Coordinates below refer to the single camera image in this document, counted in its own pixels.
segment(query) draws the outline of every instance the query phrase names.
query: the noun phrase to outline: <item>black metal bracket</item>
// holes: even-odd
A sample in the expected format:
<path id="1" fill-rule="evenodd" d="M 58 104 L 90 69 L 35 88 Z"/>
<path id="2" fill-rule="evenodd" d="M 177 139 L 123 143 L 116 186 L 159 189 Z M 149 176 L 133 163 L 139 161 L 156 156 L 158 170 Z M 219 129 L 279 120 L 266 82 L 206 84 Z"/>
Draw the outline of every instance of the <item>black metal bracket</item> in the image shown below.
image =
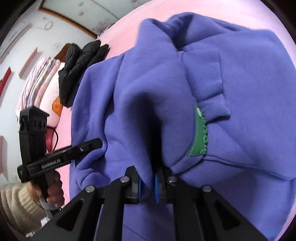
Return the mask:
<path id="1" fill-rule="evenodd" d="M 124 177 L 116 179 L 108 186 L 88 186 L 31 240 L 121 240 L 124 204 L 139 203 L 140 186 L 141 179 L 133 166 L 126 170 Z"/>
<path id="2" fill-rule="evenodd" d="M 156 176 L 159 203 L 173 204 L 176 241 L 267 241 L 211 186 L 189 186 L 169 170 Z"/>
<path id="3" fill-rule="evenodd" d="M 189 186 L 168 169 L 155 176 L 159 205 L 173 204 L 176 241 L 267 241 L 210 186 Z M 31 240 L 121 241 L 124 204 L 138 204 L 140 192 L 140 176 L 129 167 L 108 186 L 86 187 Z"/>

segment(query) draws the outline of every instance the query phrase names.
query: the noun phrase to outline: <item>human hand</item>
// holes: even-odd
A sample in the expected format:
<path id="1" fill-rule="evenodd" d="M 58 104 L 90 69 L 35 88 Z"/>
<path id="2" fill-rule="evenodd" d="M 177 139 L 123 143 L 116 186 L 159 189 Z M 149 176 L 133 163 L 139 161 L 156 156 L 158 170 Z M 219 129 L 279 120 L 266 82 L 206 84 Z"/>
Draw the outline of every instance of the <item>human hand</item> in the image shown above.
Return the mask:
<path id="1" fill-rule="evenodd" d="M 48 203 L 55 204 L 57 207 L 60 207 L 65 203 L 64 192 L 62 190 L 62 181 L 60 178 L 60 174 L 57 171 L 54 171 L 54 183 L 51 184 L 47 189 L 49 196 L 47 197 L 46 201 Z M 41 206 L 39 202 L 39 197 L 42 196 L 40 187 L 37 184 L 34 184 L 32 181 L 27 182 L 27 192 L 31 199 Z"/>

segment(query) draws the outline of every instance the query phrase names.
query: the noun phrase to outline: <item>bed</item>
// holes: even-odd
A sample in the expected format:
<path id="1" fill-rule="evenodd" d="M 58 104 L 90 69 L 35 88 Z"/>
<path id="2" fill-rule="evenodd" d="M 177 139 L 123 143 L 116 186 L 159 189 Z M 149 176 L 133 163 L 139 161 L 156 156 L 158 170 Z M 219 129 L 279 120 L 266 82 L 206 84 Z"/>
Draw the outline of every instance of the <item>bed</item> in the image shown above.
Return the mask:
<path id="1" fill-rule="evenodd" d="M 134 46 L 138 27 L 146 18 L 165 21 L 170 16 L 182 12 L 195 12 L 230 23 L 235 23 L 252 29 L 272 30 L 282 41 L 296 66 L 296 45 L 277 16 L 272 13 L 260 0 L 153 0 L 124 16 L 99 39 L 102 44 L 109 44 L 110 52 L 107 58 L 117 56 Z M 63 108 L 61 118 L 56 128 L 59 141 L 56 149 L 70 145 L 71 109 Z M 69 166 L 58 170 L 63 181 L 66 203 L 69 202 Z M 296 214 L 294 204 L 285 226 L 276 240 L 291 223 Z"/>

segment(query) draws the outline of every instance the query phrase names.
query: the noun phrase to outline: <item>white wall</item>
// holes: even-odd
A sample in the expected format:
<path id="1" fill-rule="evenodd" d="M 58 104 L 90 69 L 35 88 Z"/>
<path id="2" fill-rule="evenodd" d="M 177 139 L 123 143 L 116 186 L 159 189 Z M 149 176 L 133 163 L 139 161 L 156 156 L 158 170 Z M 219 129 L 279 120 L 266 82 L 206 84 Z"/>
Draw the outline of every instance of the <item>white wall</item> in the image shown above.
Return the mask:
<path id="1" fill-rule="evenodd" d="M 0 136 L 4 136 L 3 143 L 3 174 L 0 175 L 0 186 L 7 182 L 14 182 L 16 168 L 21 164 L 20 145 L 19 145 L 19 124 L 16 120 L 15 107 L 19 95 L 24 86 L 25 79 L 20 79 L 18 73 L 24 63 L 38 47 L 38 57 L 51 56 L 62 49 L 66 43 L 76 43 L 83 47 L 94 39 L 74 26 L 46 13 L 37 11 L 40 4 L 38 0 L 20 20 L 28 20 L 33 27 L 16 43 L 9 55 L 0 65 L 0 78 L 3 77 L 8 67 L 12 74 L 6 83 L 5 89 L 0 97 Z M 40 29 L 44 26 L 46 17 L 54 22 L 53 27 L 45 31 Z"/>

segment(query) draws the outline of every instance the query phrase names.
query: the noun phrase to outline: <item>purple hoodie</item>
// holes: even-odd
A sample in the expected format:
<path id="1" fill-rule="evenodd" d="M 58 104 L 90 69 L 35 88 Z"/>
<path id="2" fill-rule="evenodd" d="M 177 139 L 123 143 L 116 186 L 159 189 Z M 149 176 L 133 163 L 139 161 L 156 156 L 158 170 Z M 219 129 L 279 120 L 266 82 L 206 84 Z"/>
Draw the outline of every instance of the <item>purple hoodie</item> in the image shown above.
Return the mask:
<path id="1" fill-rule="evenodd" d="M 171 208 L 148 195 L 159 149 L 175 174 L 211 185 L 272 240 L 295 199 L 295 94 L 295 67 L 274 33 L 194 13 L 147 19 L 135 47 L 85 72 L 72 144 L 98 137 L 103 148 L 71 164 L 70 196 L 134 165 L 147 195 L 125 206 L 123 241 L 174 240 Z"/>

